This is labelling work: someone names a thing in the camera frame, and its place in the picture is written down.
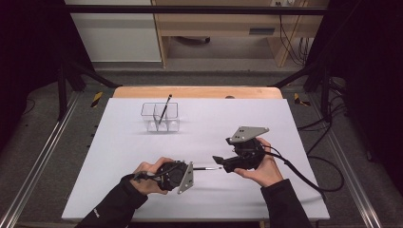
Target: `white cabinet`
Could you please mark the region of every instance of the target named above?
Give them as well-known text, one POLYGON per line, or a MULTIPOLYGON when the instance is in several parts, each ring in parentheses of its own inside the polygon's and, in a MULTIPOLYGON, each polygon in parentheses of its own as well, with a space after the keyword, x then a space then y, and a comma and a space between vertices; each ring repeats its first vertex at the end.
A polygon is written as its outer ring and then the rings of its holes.
MULTIPOLYGON (((151 5, 149 0, 66 0, 68 5, 151 5)), ((72 13, 92 62, 160 62, 152 14, 72 13)))

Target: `transparent box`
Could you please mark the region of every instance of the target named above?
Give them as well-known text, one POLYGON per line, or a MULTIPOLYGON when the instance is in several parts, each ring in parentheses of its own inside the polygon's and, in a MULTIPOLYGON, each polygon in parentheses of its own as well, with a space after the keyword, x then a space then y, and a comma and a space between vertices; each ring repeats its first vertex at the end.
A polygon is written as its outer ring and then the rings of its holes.
POLYGON ((176 132, 179 131, 179 115, 177 103, 144 103, 142 117, 147 131, 176 132))

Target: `black rod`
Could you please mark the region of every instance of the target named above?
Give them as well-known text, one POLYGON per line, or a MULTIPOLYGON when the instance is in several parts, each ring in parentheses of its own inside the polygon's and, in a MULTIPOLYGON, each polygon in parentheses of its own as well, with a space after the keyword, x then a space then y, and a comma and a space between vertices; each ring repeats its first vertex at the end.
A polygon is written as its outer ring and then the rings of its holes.
POLYGON ((114 5, 44 5, 44 9, 70 13, 178 13, 178 14, 260 14, 326 15, 343 9, 289 7, 221 7, 221 6, 114 6, 114 5))

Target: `white tabletop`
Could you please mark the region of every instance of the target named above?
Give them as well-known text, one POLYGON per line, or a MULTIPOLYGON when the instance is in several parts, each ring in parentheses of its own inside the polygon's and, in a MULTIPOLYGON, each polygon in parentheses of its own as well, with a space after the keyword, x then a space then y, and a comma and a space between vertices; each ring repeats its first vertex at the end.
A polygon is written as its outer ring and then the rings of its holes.
MULTIPOLYGON (((81 220, 140 162, 159 157, 217 167, 212 156, 236 156, 225 141, 239 126, 264 126, 261 135, 306 178, 317 183, 306 158, 290 108, 283 99, 177 99, 181 120, 175 133, 147 132, 143 103, 164 99, 108 101, 80 175, 68 199, 63 219, 81 220)), ((328 219, 320 194, 300 180, 282 161, 278 167, 290 179, 309 219, 328 219)), ((182 193, 151 194, 135 212, 137 221, 226 221, 268 219, 259 186, 223 169, 194 171, 195 185, 182 193)))

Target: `metal bracket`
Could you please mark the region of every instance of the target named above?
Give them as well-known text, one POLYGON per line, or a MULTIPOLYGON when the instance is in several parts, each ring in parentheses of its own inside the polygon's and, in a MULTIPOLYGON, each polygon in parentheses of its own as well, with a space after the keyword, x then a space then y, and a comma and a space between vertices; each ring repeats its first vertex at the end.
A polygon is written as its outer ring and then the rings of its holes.
POLYGON ((187 165, 186 172, 184 173, 181 184, 179 185, 178 194, 183 193, 192 186, 193 186, 193 162, 191 161, 187 165))
POLYGON ((268 131, 269 127, 240 126, 229 141, 231 143, 243 143, 268 131))

